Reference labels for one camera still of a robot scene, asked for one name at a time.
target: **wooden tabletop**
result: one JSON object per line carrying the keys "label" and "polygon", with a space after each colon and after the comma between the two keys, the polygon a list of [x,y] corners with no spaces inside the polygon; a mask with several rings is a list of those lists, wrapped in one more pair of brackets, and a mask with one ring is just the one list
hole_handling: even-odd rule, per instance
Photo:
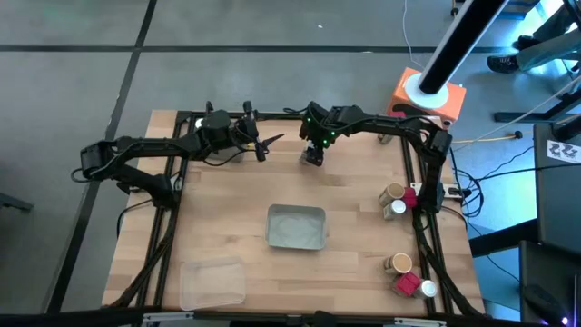
{"label": "wooden tabletop", "polygon": [[[146,137],[171,137],[176,111],[153,111]],[[389,289],[393,277],[383,261],[408,253],[419,274],[419,258],[411,213],[396,222],[382,219],[378,195],[388,183],[406,183],[401,143],[377,142],[375,134],[340,137],[325,151],[322,167],[298,159],[304,141],[299,121],[258,123],[262,138],[285,135],[270,146],[267,161],[253,154],[242,163],[210,167],[190,162],[167,276],[164,309],[180,310],[182,263],[240,256],[246,278],[242,304],[217,307],[222,312],[313,313],[422,316],[424,302],[405,299]],[[162,173],[165,158],[143,158],[139,169]],[[444,183],[454,179],[446,163]],[[128,205],[146,200],[132,194]],[[265,223],[273,203],[319,206],[327,214],[327,243],[321,251],[270,247]],[[460,210],[457,203],[446,206]],[[143,266],[154,208],[144,206],[124,217],[103,304],[111,303]],[[448,274],[473,306],[484,311],[464,223],[453,213],[438,214]],[[153,301],[157,270],[147,302]],[[439,312],[443,312],[439,296]]]}

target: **gray floor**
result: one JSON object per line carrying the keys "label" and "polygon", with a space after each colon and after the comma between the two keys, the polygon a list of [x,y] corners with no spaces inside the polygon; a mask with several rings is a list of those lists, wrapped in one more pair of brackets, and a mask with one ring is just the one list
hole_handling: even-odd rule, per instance
{"label": "gray floor", "polygon": [[[146,7],[146,0],[4,0],[0,45],[133,45]],[[166,0],[157,4],[145,44],[401,47],[402,10],[402,0]],[[449,0],[409,0],[412,45],[437,45],[452,21],[449,10]],[[479,46],[510,46],[516,35],[540,24],[537,11],[523,22],[498,20]],[[414,54],[421,64],[429,56]],[[0,52],[0,192],[35,204],[28,214],[0,210],[0,313],[43,309],[83,191],[68,174],[79,165],[79,150],[103,137],[129,57]],[[452,78],[468,89],[452,129],[458,140],[495,128],[491,115],[496,111],[532,108],[568,78],[560,63],[526,74],[493,74],[486,57],[471,54]],[[233,111],[240,111],[245,100],[264,111],[301,108],[315,100],[325,106],[358,104],[379,113],[405,66],[414,66],[406,53],[142,54],[117,135],[142,135],[152,109],[201,109],[207,100]],[[531,126],[519,124],[507,132],[516,129],[526,132]],[[475,144],[458,151],[458,166],[481,176],[531,144],[531,134],[519,141]],[[507,169],[531,167],[531,154]],[[487,201],[472,223],[486,233],[534,218],[534,207],[526,204],[535,201],[532,186],[530,173],[483,183]],[[114,183],[102,184],[64,310],[100,305],[115,246],[115,219],[125,203]],[[517,273],[513,253],[493,259]],[[485,297],[517,309],[511,278],[486,258],[477,260],[477,268],[479,276],[494,274],[495,282],[480,280]]]}

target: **orange robot base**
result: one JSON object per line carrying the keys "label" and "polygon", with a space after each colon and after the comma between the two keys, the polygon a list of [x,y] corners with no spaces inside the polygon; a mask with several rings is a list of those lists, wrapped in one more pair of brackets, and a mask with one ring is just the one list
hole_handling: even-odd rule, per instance
{"label": "orange robot base", "polygon": [[450,127],[453,123],[457,121],[458,117],[460,116],[460,109],[462,108],[462,104],[464,103],[466,89],[456,84],[447,83],[446,87],[448,88],[449,95],[448,100],[444,105],[442,105],[438,109],[421,108],[414,105],[411,102],[411,100],[409,100],[408,95],[406,94],[406,90],[404,88],[408,78],[418,73],[420,72],[415,69],[406,67],[406,69],[403,71],[403,74],[399,79],[395,91],[393,92],[391,102],[388,105],[387,114],[391,115],[392,113],[396,112],[404,112],[407,115],[418,115],[418,114],[435,115],[440,117],[442,123],[444,124],[444,128]]}

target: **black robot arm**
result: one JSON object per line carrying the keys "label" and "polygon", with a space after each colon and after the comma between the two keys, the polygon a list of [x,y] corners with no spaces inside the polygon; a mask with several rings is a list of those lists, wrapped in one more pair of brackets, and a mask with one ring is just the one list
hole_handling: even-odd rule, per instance
{"label": "black robot arm", "polygon": [[266,160],[268,144],[279,136],[261,142],[256,128],[258,113],[251,103],[243,105],[245,115],[232,122],[226,111],[213,111],[206,104],[206,116],[196,122],[191,134],[180,138],[132,138],[122,136],[114,141],[100,141],[81,150],[81,172],[88,181],[114,179],[125,192],[136,187],[148,192],[153,205],[172,208],[178,201],[170,177],[164,174],[150,175],[126,164],[137,157],[179,156],[184,160],[203,161],[211,153],[237,147],[247,152],[246,144],[254,144],[258,161]]}
{"label": "black robot arm", "polygon": [[427,213],[437,213],[444,199],[440,181],[442,165],[452,142],[452,136],[425,117],[393,118],[365,114],[356,105],[332,107],[329,111],[311,102],[305,108],[300,126],[300,138],[308,140],[305,160],[322,165],[324,149],[341,135],[359,132],[396,135],[407,139],[427,165],[426,182],[418,200]]}

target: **sneaker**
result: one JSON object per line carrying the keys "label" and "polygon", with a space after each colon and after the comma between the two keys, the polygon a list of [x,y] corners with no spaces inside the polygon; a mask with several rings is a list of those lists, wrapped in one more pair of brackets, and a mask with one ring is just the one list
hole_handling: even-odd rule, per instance
{"label": "sneaker", "polygon": [[517,57],[515,55],[491,55],[487,59],[488,68],[493,72],[511,74],[518,70]]}
{"label": "sneaker", "polygon": [[521,35],[518,37],[518,41],[515,42],[515,48],[518,50],[525,50],[533,45],[538,45],[541,43],[533,36]]}

